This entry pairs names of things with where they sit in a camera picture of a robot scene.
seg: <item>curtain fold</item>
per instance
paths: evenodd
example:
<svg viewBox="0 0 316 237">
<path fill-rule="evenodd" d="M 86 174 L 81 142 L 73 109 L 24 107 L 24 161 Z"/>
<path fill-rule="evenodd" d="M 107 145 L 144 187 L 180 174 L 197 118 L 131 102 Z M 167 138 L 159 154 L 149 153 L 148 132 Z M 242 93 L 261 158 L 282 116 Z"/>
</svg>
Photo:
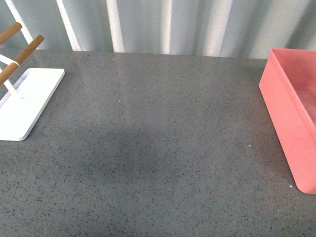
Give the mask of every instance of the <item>curtain fold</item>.
<svg viewBox="0 0 316 237">
<path fill-rule="evenodd" d="M 0 0 L 2 47 L 268 58 L 273 47 L 316 50 L 314 0 Z"/>
</svg>

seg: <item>white stand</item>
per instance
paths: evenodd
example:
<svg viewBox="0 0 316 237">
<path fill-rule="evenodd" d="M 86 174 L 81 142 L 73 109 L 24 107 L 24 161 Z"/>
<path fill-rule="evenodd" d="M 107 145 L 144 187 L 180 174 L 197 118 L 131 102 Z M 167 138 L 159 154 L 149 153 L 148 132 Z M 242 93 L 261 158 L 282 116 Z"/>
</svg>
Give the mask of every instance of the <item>white stand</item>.
<svg viewBox="0 0 316 237">
<path fill-rule="evenodd" d="M 64 69 L 30 68 L 0 100 L 0 140 L 22 141 L 36 121 L 65 74 Z"/>
</svg>

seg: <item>white metal stand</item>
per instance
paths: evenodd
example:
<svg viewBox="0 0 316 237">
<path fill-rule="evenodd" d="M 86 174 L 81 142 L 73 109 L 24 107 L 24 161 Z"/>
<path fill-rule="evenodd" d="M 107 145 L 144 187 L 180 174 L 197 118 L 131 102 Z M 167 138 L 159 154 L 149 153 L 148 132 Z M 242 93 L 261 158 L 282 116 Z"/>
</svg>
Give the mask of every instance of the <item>white metal stand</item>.
<svg viewBox="0 0 316 237">
<path fill-rule="evenodd" d="M 21 28 L 16 22 L 0 33 L 0 45 Z M 65 74 L 64 69 L 30 68 L 14 85 L 9 81 L 43 40 L 44 37 L 38 35 L 14 60 L 0 54 L 0 62 L 8 65 L 3 71 L 0 68 L 0 86 L 4 84 L 8 89 L 0 100 L 0 140 L 27 138 Z"/>
</svg>

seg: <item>pink plastic container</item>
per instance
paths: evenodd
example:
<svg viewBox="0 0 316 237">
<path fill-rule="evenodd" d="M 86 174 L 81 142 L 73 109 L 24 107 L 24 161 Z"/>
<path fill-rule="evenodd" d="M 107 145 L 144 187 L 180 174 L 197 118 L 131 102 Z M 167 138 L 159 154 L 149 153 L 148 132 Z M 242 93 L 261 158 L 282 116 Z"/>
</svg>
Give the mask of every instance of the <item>pink plastic container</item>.
<svg viewBox="0 0 316 237">
<path fill-rule="evenodd" d="M 316 51 L 272 49 L 259 87 L 298 189 L 316 194 Z"/>
</svg>

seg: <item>gray countertop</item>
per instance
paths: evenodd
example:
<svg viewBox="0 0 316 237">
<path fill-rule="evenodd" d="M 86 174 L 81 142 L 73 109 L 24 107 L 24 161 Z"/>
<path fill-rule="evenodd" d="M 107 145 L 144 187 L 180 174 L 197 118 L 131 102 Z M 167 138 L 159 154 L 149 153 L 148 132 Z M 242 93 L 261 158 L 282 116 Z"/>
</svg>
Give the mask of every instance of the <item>gray countertop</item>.
<svg viewBox="0 0 316 237">
<path fill-rule="evenodd" d="M 29 137 L 0 141 L 0 236 L 315 236 L 316 196 L 296 188 L 258 87 L 265 64 L 36 51 L 13 81 L 66 74 Z"/>
</svg>

